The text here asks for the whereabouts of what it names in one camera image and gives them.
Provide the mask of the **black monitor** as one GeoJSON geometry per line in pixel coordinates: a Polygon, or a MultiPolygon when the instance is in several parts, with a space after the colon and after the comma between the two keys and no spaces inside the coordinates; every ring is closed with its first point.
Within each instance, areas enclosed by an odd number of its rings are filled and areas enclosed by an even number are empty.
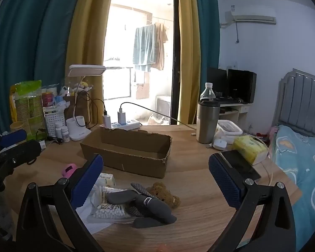
{"type": "Polygon", "coordinates": [[[208,68],[207,81],[213,84],[216,99],[221,104],[252,104],[257,74],[244,70],[208,68]]]}

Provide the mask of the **black smartphone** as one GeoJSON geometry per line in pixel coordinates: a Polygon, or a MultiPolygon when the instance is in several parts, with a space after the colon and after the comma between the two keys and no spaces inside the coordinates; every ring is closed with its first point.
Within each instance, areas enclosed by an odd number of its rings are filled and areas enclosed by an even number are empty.
{"type": "Polygon", "coordinates": [[[261,178],[261,175],[257,173],[253,166],[237,150],[224,151],[222,155],[244,179],[249,178],[258,181],[261,178]]]}

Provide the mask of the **white lidded container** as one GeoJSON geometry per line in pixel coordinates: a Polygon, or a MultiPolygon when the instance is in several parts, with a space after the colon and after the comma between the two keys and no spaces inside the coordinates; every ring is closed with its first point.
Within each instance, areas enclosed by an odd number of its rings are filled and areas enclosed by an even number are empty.
{"type": "Polygon", "coordinates": [[[234,140],[243,134],[242,129],[233,121],[227,119],[219,119],[217,122],[216,133],[214,139],[221,139],[227,144],[233,144],[234,140]]]}

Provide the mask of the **white computer mouse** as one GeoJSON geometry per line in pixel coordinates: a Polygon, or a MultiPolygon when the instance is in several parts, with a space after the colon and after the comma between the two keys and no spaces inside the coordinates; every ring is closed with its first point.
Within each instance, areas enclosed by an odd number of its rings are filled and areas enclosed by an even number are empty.
{"type": "Polygon", "coordinates": [[[221,138],[214,139],[213,144],[212,144],[213,148],[220,151],[224,151],[227,145],[228,143],[221,138]]]}

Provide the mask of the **grey bed headboard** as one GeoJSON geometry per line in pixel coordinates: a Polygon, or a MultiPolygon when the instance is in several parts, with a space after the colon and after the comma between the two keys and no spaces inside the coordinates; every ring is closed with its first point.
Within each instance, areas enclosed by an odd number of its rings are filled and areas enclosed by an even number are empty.
{"type": "Polygon", "coordinates": [[[279,81],[273,126],[315,137],[315,76],[293,69],[279,81]]]}

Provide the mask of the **plush toys in bag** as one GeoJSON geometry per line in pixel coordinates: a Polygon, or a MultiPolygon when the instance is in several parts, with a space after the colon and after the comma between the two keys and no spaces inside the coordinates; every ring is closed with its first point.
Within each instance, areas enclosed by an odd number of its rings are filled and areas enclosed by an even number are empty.
{"type": "Polygon", "coordinates": [[[68,96],[74,96],[76,93],[89,92],[93,89],[87,82],[81,81],[80,83],[70,84],[68,86],[68,96]]]}

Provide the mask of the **pink soft pouch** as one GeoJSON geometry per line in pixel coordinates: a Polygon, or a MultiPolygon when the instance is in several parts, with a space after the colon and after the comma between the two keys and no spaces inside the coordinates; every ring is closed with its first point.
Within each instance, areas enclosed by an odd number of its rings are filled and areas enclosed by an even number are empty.
{"type": "Polygon", "coordinates": [[[74,173],[74,171],[77,169],[77,165],[74,163],[68,164],[63,171],[61,172],[62,176],[69,179],[69,177],[72,176],[72,174],[74,173]]]}

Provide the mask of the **clear water bottle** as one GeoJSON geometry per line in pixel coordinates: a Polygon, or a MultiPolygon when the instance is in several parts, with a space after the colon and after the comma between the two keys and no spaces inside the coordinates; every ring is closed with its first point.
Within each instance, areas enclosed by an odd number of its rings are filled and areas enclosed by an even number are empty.
{"type": "Polygon", "coordinates": [[[200,101],[214,101],[216,99],[212,87],[212,83],[205,83],[205,89],[200,95],[200,101]]]}

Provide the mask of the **green paper cup package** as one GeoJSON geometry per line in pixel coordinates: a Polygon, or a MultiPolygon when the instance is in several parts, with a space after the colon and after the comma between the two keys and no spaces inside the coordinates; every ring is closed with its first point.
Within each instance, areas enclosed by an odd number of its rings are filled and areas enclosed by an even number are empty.
{"type": "Polygon", "coordinates": [[[38,130],[45,129],[41,87],[41,80],[22,81],[10,87],[10,129],[25,130],[27,140],[36,139],[38,130]]]}

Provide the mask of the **small tissue pack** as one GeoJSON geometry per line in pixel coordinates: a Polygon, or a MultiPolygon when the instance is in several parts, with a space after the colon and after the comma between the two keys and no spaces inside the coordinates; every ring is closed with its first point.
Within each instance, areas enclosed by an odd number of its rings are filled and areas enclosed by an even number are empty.
{"type": "Polygon", "coordinates": [[[116,186],[114,175],[110,173],[101,173],[95,184],[97,186],[111,188],[116,186]]]}

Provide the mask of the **white tv stand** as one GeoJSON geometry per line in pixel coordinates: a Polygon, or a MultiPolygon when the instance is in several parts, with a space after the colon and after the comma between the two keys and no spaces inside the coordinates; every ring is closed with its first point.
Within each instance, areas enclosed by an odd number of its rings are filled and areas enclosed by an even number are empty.
{"type": "Polygon", "coordinates": [[[247,130],[247,115],[252,104],[221,104],[219,119],[234,122],[242,130],[247,130]]]}

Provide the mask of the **brown teddy bear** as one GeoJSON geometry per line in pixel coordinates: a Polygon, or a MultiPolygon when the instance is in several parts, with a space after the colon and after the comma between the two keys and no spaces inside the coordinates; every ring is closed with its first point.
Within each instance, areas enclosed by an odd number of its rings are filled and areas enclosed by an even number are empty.
{"type": "Polygon", "coordinates": [[[180,206],[181,201],[179,197],[173,195],[163,183],[153,183],[153,185],[146,188],[146,190],[151,195],[165,202],[172,209],[176,209],[180,206]]]}

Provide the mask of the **yellow tissue pack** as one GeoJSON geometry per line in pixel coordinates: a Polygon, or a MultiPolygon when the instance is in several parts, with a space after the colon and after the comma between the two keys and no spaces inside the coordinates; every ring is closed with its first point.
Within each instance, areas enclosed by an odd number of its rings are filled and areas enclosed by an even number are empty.
{"type": "Polygon", "coordinates": [[[251,135],[237,137],[232,147],[251,165],[264,161],[269,153],[268,147],[261,140],[251,135]]]}

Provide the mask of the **white air conditioner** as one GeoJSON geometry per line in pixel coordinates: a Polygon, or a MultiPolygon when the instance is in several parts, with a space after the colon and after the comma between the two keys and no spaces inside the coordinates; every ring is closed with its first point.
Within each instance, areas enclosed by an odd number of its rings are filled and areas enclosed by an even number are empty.
{"type": "Polygon", "coordinates": [[[276,25],[275,10],[267,6],[236,6],[232,5],[229,11],[225,12],[225,20],[227,23],[263,23],[276,25]]]}

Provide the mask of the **dark grey dotted socks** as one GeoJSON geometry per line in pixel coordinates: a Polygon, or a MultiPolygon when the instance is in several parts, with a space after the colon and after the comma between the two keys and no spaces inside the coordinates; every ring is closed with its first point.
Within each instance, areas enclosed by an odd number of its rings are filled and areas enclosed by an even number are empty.
{"type": "Polygon", "coordinates": [[[145,229],[174,224],[177,217],[166,202],[150,194],[141,184],[131,183],[133,189],[125,189],[106,195],[107,201],[114,205],[128,206],[135,216],[133,228],[145,229]]]}

